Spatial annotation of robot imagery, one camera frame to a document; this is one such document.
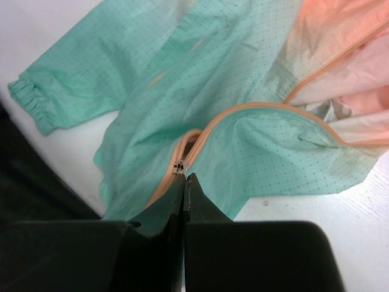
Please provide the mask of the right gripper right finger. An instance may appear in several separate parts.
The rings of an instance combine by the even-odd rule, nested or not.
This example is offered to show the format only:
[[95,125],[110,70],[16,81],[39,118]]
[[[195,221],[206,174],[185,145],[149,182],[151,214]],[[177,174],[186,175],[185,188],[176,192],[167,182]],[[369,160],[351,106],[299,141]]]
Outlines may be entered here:
[[325,233],[307,221],[235,222],[195,174],[184,190],[187,291],[342,291]]

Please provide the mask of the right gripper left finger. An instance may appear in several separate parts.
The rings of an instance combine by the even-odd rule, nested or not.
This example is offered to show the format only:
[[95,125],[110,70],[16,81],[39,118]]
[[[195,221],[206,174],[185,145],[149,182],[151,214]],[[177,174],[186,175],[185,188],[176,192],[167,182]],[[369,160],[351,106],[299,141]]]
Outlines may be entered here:
[[180,291],[185,176],[129,221],[1,226],[2,291]]

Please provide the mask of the orange and teal jacket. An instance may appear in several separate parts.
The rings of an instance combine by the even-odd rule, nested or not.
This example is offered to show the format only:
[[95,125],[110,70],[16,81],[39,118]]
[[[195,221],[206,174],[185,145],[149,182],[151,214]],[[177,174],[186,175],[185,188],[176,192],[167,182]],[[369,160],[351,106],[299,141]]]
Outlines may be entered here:
[[229,217],[361,183],[388,149],[387,1],[103,1],[9,84],[48,135],[118,116],[107,220],[195,173]]

